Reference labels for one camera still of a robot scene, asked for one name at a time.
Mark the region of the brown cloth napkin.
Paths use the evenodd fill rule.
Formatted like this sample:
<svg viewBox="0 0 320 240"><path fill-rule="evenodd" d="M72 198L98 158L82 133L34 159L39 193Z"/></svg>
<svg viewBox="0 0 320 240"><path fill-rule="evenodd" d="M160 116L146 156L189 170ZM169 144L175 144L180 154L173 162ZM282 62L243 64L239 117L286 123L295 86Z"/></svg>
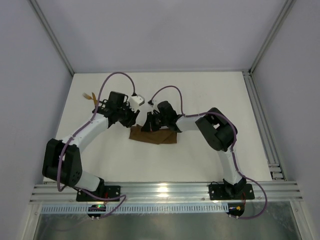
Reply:
<svg viewBox="0 0 320 240"><path fill-rule="evenodd" d="M170 145L178 142L177 133L168 128L160 129L159 131L145 132L142 131L142 127L140 125L135 125L130 128L129 139L155 145Z"/></svg>

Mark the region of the gold knife green handle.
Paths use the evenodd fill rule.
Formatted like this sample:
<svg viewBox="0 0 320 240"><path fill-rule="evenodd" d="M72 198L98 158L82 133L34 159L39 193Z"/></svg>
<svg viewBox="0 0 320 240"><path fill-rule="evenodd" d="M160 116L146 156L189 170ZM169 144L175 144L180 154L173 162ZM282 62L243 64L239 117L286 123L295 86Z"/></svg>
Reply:
<svg viewBox="0 0 320 240"><path fill-rule="evenodd" d="M94 105L95 105L95 106L98 106L98 105L99 105L99 102L98 102L98 100L97 100L97 98L96 98L95 93L92 92L91 94L92 94L92 100L93 100L93 102L94 102Z"/></svg>

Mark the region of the gold fork green handle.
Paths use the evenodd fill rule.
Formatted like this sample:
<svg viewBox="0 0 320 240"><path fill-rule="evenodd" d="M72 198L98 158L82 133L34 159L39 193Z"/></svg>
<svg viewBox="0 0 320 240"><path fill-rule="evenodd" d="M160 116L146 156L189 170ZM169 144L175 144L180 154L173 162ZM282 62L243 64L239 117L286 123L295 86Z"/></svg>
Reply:
<svg viewBox="0 0 320 240"><path fill-rule="evenodd" d="M82 96L87 99L87 100L93 100L92 96L91 95L88 95L87 93L83 93Z"/></svg>

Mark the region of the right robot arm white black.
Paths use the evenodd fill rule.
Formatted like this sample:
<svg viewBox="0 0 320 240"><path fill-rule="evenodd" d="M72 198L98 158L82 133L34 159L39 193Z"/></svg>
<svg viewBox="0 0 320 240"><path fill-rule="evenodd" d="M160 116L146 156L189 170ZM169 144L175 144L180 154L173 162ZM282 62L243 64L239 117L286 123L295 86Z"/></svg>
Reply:
<svg viewBox="0 0 320 240"><path fill-rule="evenodd" d="M207 144L218 153L225 192L234 197L243 190L247 181L239 173L234 158L238 130L218 108L212 107L203 113L183 115L177 114L168 101L160 102L157 110L147 113L141 131L157 132L161 129L169 129L175 133L199 131Z"/></svg>

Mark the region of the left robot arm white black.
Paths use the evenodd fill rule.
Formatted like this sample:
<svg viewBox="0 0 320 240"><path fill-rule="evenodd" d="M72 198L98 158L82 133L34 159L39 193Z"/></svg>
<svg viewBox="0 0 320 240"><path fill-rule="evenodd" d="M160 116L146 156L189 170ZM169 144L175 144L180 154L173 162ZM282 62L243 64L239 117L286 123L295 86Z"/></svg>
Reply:
<svg viewBox="0 0 320 240"><path fill-rule="evenodd" d="M50 139L46 144L42 175L60 185L96 192L102 179L82 168L81 153L101 133L119 122L126 128L136 124L140 106L145 103L141 95L127 96L112 91L108 99L97 101L93 116L63 139Z"/></svg>

